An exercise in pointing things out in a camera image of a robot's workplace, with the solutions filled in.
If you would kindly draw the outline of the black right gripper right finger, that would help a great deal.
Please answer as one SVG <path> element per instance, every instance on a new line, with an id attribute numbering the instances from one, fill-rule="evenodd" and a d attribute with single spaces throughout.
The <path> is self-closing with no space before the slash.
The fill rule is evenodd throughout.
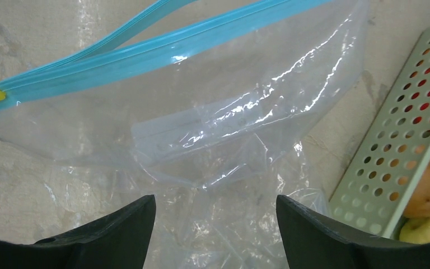
<path id="1" fill-rule="evenodd" d="M 430 268 L 430 243 L 372 235 L 284 195 L 276 216 L 290 268 Z"/>

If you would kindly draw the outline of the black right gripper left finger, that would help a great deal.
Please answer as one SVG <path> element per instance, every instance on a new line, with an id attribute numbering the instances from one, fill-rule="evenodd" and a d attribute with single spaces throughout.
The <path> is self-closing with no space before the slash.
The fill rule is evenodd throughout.
<path id="1" fill-rule="evenodd" d="M 0 240 L 0 268 L 143 268 L 156 216 L 153 195 L 34 244 Z"/>

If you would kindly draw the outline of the yellow fake lemon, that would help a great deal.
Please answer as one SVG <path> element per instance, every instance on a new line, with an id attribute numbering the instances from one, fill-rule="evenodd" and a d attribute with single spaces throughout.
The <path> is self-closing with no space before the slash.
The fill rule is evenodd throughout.
<path id="1" fill-rule="evenodd" d="M 430 243 L 430 217 L 409 219 L 400 230 L 399 240 L 413 244 Z"/>

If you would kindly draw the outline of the clear zip bag blue seal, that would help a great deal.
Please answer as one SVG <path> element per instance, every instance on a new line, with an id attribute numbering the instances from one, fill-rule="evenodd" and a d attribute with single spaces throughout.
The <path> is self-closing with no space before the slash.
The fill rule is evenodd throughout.
<path id="1" fill-rule="evenodd" d="M 363 66 L 367 1 L 157 1 L 88 48 L 0 82 L 0 141 L 151 192 L 149 268 L 286 268 L 275 218 L 301 139 Z"/>

